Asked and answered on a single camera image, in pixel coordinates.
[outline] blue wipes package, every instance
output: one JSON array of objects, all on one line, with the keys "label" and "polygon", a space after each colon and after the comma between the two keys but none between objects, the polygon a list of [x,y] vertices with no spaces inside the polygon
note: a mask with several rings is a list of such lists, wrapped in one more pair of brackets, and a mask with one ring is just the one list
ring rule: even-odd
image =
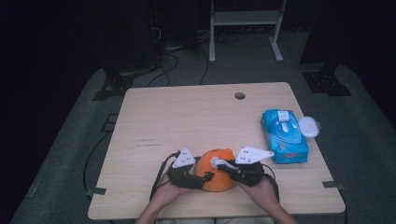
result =
[{"label": "blue wipes package", "polygon": [[299,122],[291,110],[268,109],[262,114],[262,127],[267,133],[275,163],[307,162],[308,144]]}]

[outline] white metal stand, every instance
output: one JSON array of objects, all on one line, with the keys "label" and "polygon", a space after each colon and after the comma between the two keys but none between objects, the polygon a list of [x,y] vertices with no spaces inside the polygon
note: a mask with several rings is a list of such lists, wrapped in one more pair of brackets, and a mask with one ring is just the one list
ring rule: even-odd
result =
[{"label": "white metal stand", "polygon": [[282,23],[287,0],[282,0],[280,10],[265,11],[218,11],[215,12],[215,0],[211,1],[210,12],[210,42],[209,42],[209,62],[216,62],[215,52],[215,26],[216,25],[259,25],[275,24],[274,36],[269,38],[271,48],[275,54],[276,61],[283,62],[283,57],[277,46],[280,25]]}]

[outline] light wood surface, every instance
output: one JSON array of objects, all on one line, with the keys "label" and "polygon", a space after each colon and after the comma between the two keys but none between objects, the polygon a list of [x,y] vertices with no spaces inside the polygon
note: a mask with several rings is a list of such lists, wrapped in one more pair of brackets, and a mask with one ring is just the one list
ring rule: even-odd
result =
[{"label": "light wood surface", "polygon": [[[237,92],[246,98],[236,99]],[[261,118],[271,108],[291,109],[297,119],[303,116],[287,83],[128,90],[97,183],[106,194],[93,196],[89,217],[137,218],[149,202],[162,161],[184,147],[193,156],[215,148],[231,148],[235,156],[242,146],[267,149]],[[291,214],[342,213],[345,205],[338,190],[322,185],[332,176],[318,145],[312,138],[307,142],[308,163],[262,161],[276,174],[281,204]],[[223,192],[194,190],[168,205],[159,217],[262,215],[246,193],[234,187]]]}]

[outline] hole in table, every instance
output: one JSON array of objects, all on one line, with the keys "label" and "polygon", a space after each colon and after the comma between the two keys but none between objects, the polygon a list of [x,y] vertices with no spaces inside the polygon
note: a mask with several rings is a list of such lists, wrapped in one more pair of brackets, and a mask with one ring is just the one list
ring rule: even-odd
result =
[{"label": "hole in table", "polygon": [[246,97],[246,95],[240,91],[235,94],[235,98],[238,100],[243,100],[243,99],[245,99],[245,97]]}]

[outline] wet wipes pack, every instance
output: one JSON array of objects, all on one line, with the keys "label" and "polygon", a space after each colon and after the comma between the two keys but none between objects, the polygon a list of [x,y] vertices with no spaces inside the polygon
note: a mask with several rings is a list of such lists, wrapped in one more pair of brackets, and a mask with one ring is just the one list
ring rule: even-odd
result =
[{"label": "wet wipes pack", "polygon": [[275,153],[275,163],[308,161],[305,137],[318,135],[318,123],[310,118],[300,120],[291,110],[268,109],[262,114],[262,127],[267,134],[269,148]]}]

